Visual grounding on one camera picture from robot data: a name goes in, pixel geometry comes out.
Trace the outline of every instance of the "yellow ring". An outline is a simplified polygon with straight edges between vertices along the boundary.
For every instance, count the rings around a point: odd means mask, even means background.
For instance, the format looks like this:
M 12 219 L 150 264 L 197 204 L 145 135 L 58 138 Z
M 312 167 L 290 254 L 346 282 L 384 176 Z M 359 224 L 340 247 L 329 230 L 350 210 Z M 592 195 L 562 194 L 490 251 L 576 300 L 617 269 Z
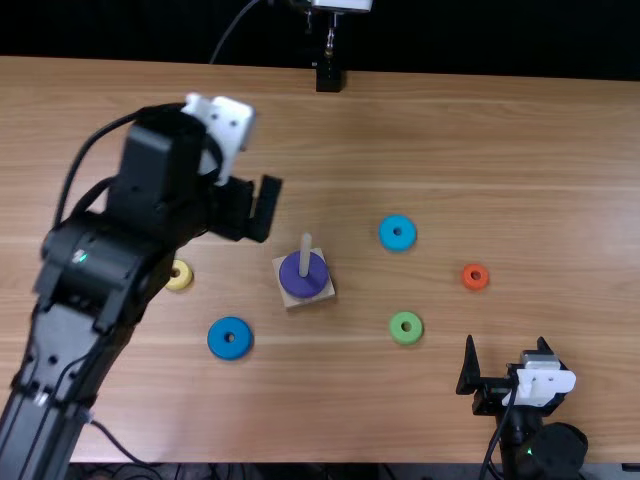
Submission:
M 189 265 L 184 263 L 182 260 L 174 260 L 173 267 L 171 267 L 171 277 L 169 281 L 165 285 L 165 288 L 169 290 L 182 290 L 186 288 L 193 280 L 193 272 Z

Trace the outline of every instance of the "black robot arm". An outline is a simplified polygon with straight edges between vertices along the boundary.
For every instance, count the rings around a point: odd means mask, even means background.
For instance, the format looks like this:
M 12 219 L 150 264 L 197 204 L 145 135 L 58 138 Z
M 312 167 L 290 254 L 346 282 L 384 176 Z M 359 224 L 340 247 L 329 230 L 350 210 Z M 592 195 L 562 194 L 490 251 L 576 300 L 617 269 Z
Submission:
M 482 377 L 473 337 L 467 337 L 456 393 L 473 394 L 473 414 L 493 416 L 497 424 L 480 480 L 494 468 L 490 459 L 498 441 L 504 480 L 578 480 L 587 437 L 572 425 L 542 423 L 573 389 L 575 375 L 542 337 L 521 360 L 507 364 L 505 377 Z
M 118 174 L 47 236 L 29 340 L 0 420 L 2 480 L 63 478 L 100 385 L 179 247 L 206 231 L 259 242 L 269 234 L 281 181 L 264 177 L 257 200 L 252 182 L 221 181 L 238 137 L 213 137 L 181 107 L 140 111 Z M 104 189 L 104 212 L 86 211 Z

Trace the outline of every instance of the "black background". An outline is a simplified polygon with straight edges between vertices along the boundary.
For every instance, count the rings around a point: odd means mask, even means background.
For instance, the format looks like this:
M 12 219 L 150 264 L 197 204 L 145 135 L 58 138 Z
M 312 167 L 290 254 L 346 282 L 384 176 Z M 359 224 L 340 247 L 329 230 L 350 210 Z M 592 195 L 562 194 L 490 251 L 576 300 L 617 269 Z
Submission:
M 5 2 L 0 52 L 206 63 L 245 0 Z M 374 0 L 339 31 L 345 67 L 636 79 L 640 1 Z M 218 63 L 308 67 L 323 44 L 285 5 L 250 11 Z

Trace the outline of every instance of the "wood grain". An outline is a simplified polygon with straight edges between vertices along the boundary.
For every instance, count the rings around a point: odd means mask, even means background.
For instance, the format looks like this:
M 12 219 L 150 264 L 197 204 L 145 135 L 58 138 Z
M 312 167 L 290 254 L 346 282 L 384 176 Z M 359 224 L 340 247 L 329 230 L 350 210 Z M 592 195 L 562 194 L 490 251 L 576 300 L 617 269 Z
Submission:
M 640 460 L 640 85 L 582 80 L 350 73 L 339 95 L 312 71 L 0 59 L 0 401 L 27 333 L 38 249 L 67 166 L 96 128 L 189 91 L 260 113 L 236 174 L 285 179 L 263 245 L 214 236 L 179 252 L 185 294 L 162 292 L 109 374 L 97 417 L 149 461 L 479 462 L 493 421 L 454 394 L 465 336 L 483 372 L 544 335 L 578 376 L 553 416 L 581 428 L 591 462 Z M 101 141 L 72 200 L 117 168 Z M 418 226 L 405 255 L 377 225 Z M 338 296 L 286 312 L 271 259 L 301 229 Z M 485 264 L 488 290 L 459 281 Z M 426 327 L 395 345 L 399 310 Z M 238 315 L 255 348 L 223 363 L 211 323 Z M 86 429 L 78 461 L 122 460 Z

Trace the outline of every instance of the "cable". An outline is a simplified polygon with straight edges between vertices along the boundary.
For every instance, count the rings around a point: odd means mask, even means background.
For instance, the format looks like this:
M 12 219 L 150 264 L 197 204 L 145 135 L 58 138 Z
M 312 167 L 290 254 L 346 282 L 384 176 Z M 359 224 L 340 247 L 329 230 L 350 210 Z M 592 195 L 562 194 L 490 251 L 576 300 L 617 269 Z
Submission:
M 137 465 L 144 465 L 145 467 L 157 467 L 159 466 L 159 464 L 157 463 L 147 463 L 147 462 L 143 462 L 142 460 L 140 460 L 138 457 L 136 457 L 135 455 L 133 455 L 131 452 L 129 452 L 129 450 L 127 450 L 126 448 L 124 448 L 122 446 L 122 444 L 118 441 L 118 439 L 116 437 L 113 436 L 113 434 L 109 431 L 109 429 L 107 429 L 107 427 L 105 427 L 102 423 L 100 423 L 97 420 L 91 420 L 89 422 L 89 425 L 93 425 L 94 427 L 96 427 L 98 430 L 100 430 L 105 437 L 107 437 L 109 439 L 109 441 L 111 443 L 113 443 L 113 446 L 116 447 L 118 450 L 120 450 L 120 452 L 127 457 L 129 460 L 131 460 L 133 463 L 137 464 Z
M 509 419 L 509 414 L 511 413 L 511 409 L 513 405 L 516 403 L 516 393 L 518 389 L 518 378 L 513 377 L 513 387 L 511 388 L 511 396 L 509 397 L 509 403 L 507 404 L 507 408 L 504 411 L 504 415 L 502 416 L 502 420 L 500 420 L 500 424 L 496 431 L 493 432 L 493 436 L 489 441 L 489 447 L 487 448 L 487 453 L 484 455 L 484 461 L 482 462 L 482 466 L 480 467 L 480 475 L 478 475 L 478 480 L 484 480 L 484 477 L 487 473 L 487 468 L 489 467 L 489 461 L 491 460 L 491 455 L 493 455 L 493 451 L 500 440 L 500 435 L 502 435 L 502 430 L 504 430 L 504 426 L 507 424 L 507 420 Z
M 167 110 L 173 109 L 173 108 L 180 109 L 183 106 L 184 106 L 183 103 L 166 103 L 163 105 L 143 107 L 133 113 L 125 115 L 124 117 L 120 117 L 110 123 L 107 123 L 104 127 L 97 130 L 89 138 L 87 138 L 85 142 L 82 144 L 82 146 L 80 147 L 80 150 L 78 150 L 78 153 L 76 153 L 76 156 L 74 157 L 73 162 L 71 162 L 71 166 L 69 167 L 69 171 L 67 172 L 67 176 L 64 179 L 64 184 L 62 185 L 62 191 L 60 192 L 60 197 L 58 198 L 58 206 L 56 208 L 56 213 L 53 217 L 53 228 L 57 228 L 60 225 L 60 223 L 62 223 L 62 216 L 64 215 L 64 207 L 67 203 L 67 197 L 69 196 L 69 191 L 71 190 L 71 184 L 73 183 L 73 179 L 75 178 L 76 173 L 78 172 L 78 169 L 80 168 L 80 164 L 82 163 L 82 160 L 84 159 L 85 155 L 87 154 L 87 152 L 93 146 L 94 143 L 96 143 L 106 134 L 114 131 L 116 128 L 122 127 L 123 125 L 126 125 L 129 122 L 133 122 L 134 120 L 137 120 L 144 113 L 161 111 L 163 109 L 167 109 Z
M 387 475 L 389 476 L 389 478 L 391 480 L 396 480 L 396 476 L 395 474 L 391 471 L 391 467 L 389 465 L 387 465 L 386 463 L 382 464 L 382 468 L 384 468 L 384 471 L 387 472 Z
M 233 21 L 229 24 L 225 32 L 220 37 L 220 40 L 218 40 L 218 44 L 216 45 L 216 48 L 213 51 L 211 58 L 209 59 L 209 65 L 213 65 L 216 62 L 216 59 L 218 58 L 218 54 L 220 53 L 220 50 L 222 49 L 224 42 L 227 40 L 227 37 L 231 34 L 233 29 L 236 28 L 236 25 L 238 24 L 238 22 L 242 20 L 242 17 L 244 17 L 244 15 L 259 2 L 260 0 L 251 0 L 249 3 L 247 3 L 244 6 L 242 10 L 240 10 L 238 15 L 236 15 L 236 18 L 233 19 Z
M 146 470 L 148 472 L 153 473 L 156 477 L 158 477 L 159 480 L 163 480 L 162 475 L 160 475 L 155 469 L 153 469 L 151 467 L 147 467 L 146 465 L 139 465 L 139 464 L 136 464 L 136 463 L 125 463 L 124 465 L 120 465 L 118 468 L 116 468 L 113 471 L 113 473 L 111 474 L 111 477 L 112 478 L 116 478 L 118 476 L 118 474 L 121 471 L 123 471 L 125 468 L 139 468 L 140 470 Z
M 28 364 L 30 364 L 31 362 L 29 361 L 29 358 L 32 358 L 32 361 L 35 362 L 34 366 L 33 366 L 33 370 L 31 370 L 31 375 L 29 375 L 29 381 L 27 383 L 27 385 L 31 386 L 31 383 L 33 382 L 33 377 L 36 374 L 36 371 L 38 370 L 38 365 L 40 365 L 40 346 L 38 345 L 38 343 L 36 342 L 35 337 L 33 336 L 33 330 L 31 330 L 31 332 L 29 333 L 29 339 L 27 340 L 27 351 L 29 352 L 31 350 L 31 345 L 33 345 L 34 347 L 34 357 L 31 356 L 31 354 L 27 354 L 25 355 L 25 358 L 23 360 L 23 364 L 22 367 L 20 368 L 20 371 L 22 371 L 23 368 L 25 368 Z M 22 404 L 23 402 L 27 399 L 26 395 L 22 396 L 22 399 L 20 400 L 20 404 L 18 405 L 18 408 L 16 409 L 16 411 L 20 411 L 20 409 L 22 408 Z M 18 415 L 14 415 L 13 418 L 11 419 L 11 423 L 9 424 L 9 430 L 7 431 L 7 434 L 5 435 L 5 439 L 4 442 L 2 443 L 2 445 L 0 445 L 0 455 L 2 455 L 2 452 L 4 452 L 5 447 L 7 446 L 7 442 L 9 441 L 9 438 L 11 438 L 11 432 L 13 431 L 13 427 L 16 423 L 16 420 L 18 418 Z
M 105 349 L 106 350 L 110 350 L 116 347 L 107 347 Z M 98 355 L 102 352 L 96 351 L 93 353 L 93 355 Z M 67 373 L 69 372 L 69 370 L 71 368 L 73 368 L 74 365 L 86 360 L 87 358 L 89 358 L 89 356 L 91 356 L 92 353 L 89 352 L 83 356 L 81 356 L 80 358 L 76 358 L 75 360 L 72 360 L 71 362 L 67 363 L 67 365 L 62 369 L 62 372 L 60 372 L 60 376 L 58 377 L 58 381 L 56 382 L 56 386 L 53 389 L 53 391 L 51 392 L 51 395 L 49 396 L 50 400 L 48 402 L 47 405 L 47 410 L 44 412 L 44 415 L 42 416 L 42 420 L 40 421 L 40 425 L 38 425 L 38 430 L 36 430 L 36 435 L 33 439 L 33 443 L 31 444 L 31 448 L 29 448 L 29 452 L 27 453 L 27 459 L 24 462 L 24 465 L 22 466 L 22 470 L 20 471 L 20 477 L 18 477 L 18 480 L 22 480 L 22 478 L 24 477 L 24 473 L 27 469 L 27 465 L 29 465 L 29 461 L 31 460 L 31 455 L 33 455 L 33 451 L 36 448 L 36 445 L 38 444 L 38 441 L 40 440 L 40 435 L 42 434 L 42 429 L 44 427 L 45 422 L 47 421 L 47 417 L 49 416 L 49 412 L 51 411 L 51 407 L 53 405 L 53 400 L 51 399 L 55 399 L 56 396 L 58 395 L 58 390 L 60 390 L 60 385 L 62 385 L 62 381 L 64 380 L 64 378 L 67 376 Z
M 494 465 L 493 461 L 489 461 L 489 466 L 487 469 L 489 470 L 491 476 L 495 478 L 495 480 L 502 480 L 502 475 L 500 474 L 500 472 L 498 472 L 498 469 Z
M 207 465 L 209 466 L 209 470 L 211 470 L 211 476 L 208 478 L 208 480 L 220 480 L 218 472 L 216 471 L 216 464 L 208 463 Z
M 78 203 L 76 203 L 76 206 L 73 207 L 71 215 L 77 215 L 78 213 L 82 213 L 85 210 L 87 210 L 93 204 L 93 202 L 95 202 L 98 199 L 98 197 L 102 195 L 102 192 L 104 192 L 107 188 L 109 188 L 113 184 L 113 181 L 115 179 L 116 179 L 115 176 L 103 178 L 98 183 L 96 183 L 93 187 L 91 187 L 89 191 L 85 193 L 82 196 L 82 198 L 80 198 L 80 200 L 78 200 Z

